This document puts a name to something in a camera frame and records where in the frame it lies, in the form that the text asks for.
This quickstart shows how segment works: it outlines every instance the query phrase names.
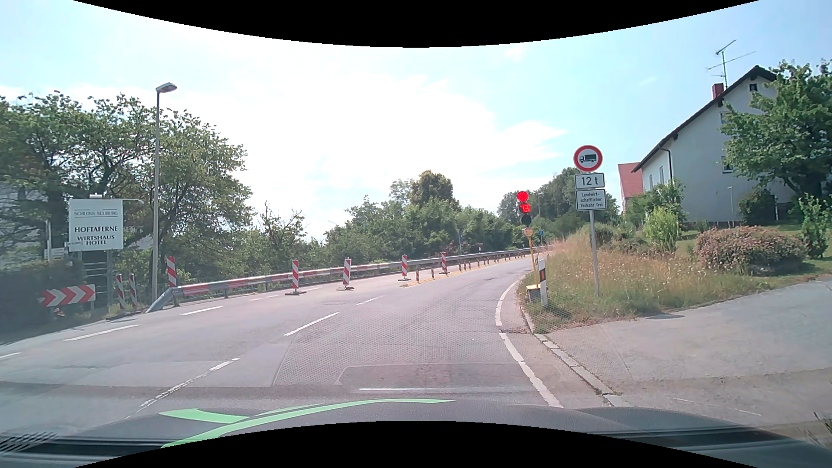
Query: white house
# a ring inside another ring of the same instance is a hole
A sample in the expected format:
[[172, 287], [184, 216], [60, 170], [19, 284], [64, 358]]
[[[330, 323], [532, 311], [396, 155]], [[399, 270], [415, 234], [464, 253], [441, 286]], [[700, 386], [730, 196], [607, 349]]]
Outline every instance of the white house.
[[[674, 177], [685, 187], [682, 209], [688, 213], [688, 221], [739, 221], [737, 202], [753, 190], [756, 182], [736, 176], [724, 164], [725, 143], [729, 138], [720, 126], [728, 111], [727, 103], [738, 112], [760, 113], [749, 107], [751, 96], [759, 92], [774, 97], [775, 89], [763, 86], [774, 80], [774, 73], [756, 66], [727, 89], [722, 83], [713, 85], [711, 101], [662, 138], [632, 169], [633, 172], [641, 170], [644, 190]], [[788, 202], [793, 195], [780, 180], [768, 188], [778, 203]]]

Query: street lamp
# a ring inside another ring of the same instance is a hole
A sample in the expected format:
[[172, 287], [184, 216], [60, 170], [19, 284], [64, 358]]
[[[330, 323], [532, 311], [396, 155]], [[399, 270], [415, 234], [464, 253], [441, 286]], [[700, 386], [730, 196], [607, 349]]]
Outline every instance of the street lamp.
[[159, 96], [171, 92], [176, 85], [167, 82], [156, 88], [156, 151], [153, 164], [153, 300], [159, 297]]
[[734, 186], [728, 187], [730, 192], [730, 227], [734, 227]]

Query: metal guardrail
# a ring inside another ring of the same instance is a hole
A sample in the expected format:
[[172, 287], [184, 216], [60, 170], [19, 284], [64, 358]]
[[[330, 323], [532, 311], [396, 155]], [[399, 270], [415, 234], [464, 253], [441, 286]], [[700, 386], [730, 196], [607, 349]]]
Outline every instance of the metal guardrail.
[[[534, 247], [534, 251], [539, 251], [547, 246], [537, 246]], [[511, 255], [525, 255], [528, 253], [529, 250], [526, 248], [523, 249], [513, 249], [510, 251], [489, 251], [489, 252], [477, 252], [477, 253], [468, 253], [464, 255], [455, 255], [455, 256], [445, 256], [445, 261], [448, 263], [451, 262], [460, 262], [463, 260], [473, 260], [478, 258], [484, 257], [503, 257], [503, 256], [511, 256]], [[430, 258], [421, 258], [418, 260], [409, 260], [408, 259], [408, 267], [410, 266], [422, 266], [422, 265], [438, 265], [442, 263], [441, 256], [434, 256]], [[377, 271], [377, 270], [389, 270], [389, 269], [399, 269], [402, 266], [401, 261], [388, 261], [385, 263], [369, 263], [367, 265], [352, 265], [350, 269], [353, 273], [362, 272], [362, 271]], [[343, 266], [332, 266], [330, 268], [321, 268], [318, 270], [307, 270], [307, 271], [298, 271], [298, 278], [314, 278], [317, 276], [330, 276], [330, 275], [337, 275], [343, 274], [344, 267]], [[148, 312], [158, 311], [168, 302], [172, 301], [174, 296], [194, 296], [196, 294], [205, 294], [210, 292], [216, 291], [228, 291], [230, 289], [236, 289], [240, 287], [247, 287], [247, 286], [256, 286], [260, 284], [271, 284], [271, 283], [279, 283], [283, 281], [290, 281], [292, 278], [292, 272], [287, 271], [286, 273], [275, 273], [272, 275], [263, 275], [263, 276], [251, 276], [248, 278], [236, 278], [233, 280], [224, 280], [224, 281], [212, 281], [212, 282], [204, 282], [204, 283], [196, 283], [184, 286], [177, 286], [168, 288], [164, 293], [161, 294], [153, 303], [147, 308]]]

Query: tv antenna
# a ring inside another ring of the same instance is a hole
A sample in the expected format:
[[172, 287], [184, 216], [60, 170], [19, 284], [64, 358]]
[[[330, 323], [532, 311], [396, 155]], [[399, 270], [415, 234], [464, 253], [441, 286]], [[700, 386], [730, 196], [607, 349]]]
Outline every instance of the tv antenna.
[[[731, 42], [728, 42], [728, 46], [730, 46], [734, 42], [736, 42], [736, 39], [734, 39]], [[722, 63], [718, 63], [718, 64], [714, 65], [713, 67], [708, 67], [708, 70], [710, 71], [710, 70], [713, 70], [716, 67], [722, 66], [722, 74], [721, 75], [713, 75], [713, 76], [714, 77], [722, 77], [722, 80], [725, 82], [726, 87], [728, 87], [728, 72], [726, 71], [726, 63], [734, 62], [738, 58], [748, 57], [752, 53], [757, 52], [757, 51], [748, 52], [745, 55], [740, 55], [739, 57], [734, 57], [731, 60], [726, 60], [726, 49], [728, 48], [728, 46], [725, 46], [725, 47], [721, 48], [720, 50], [716, 51], [715, 55], [722, 56]]]

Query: dry grass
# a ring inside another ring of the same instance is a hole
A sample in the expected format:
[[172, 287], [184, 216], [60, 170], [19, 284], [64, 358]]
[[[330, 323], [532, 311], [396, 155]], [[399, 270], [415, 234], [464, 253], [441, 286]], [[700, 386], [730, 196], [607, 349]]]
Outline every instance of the dry grass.
[[[667, 257], [633, 256], [598, 251], [600, 296], [595, 296], [592, 251], [582, 237], [572, 236], [557, 247], [546, 263], [549, 304], [527, 303], [538, 328], [648, 316], [663, 311], [699, 306], [764, 291], [764, 279], [707, 270], [685, 254]], [[520, 291], [534, 283], [524, 278]]]

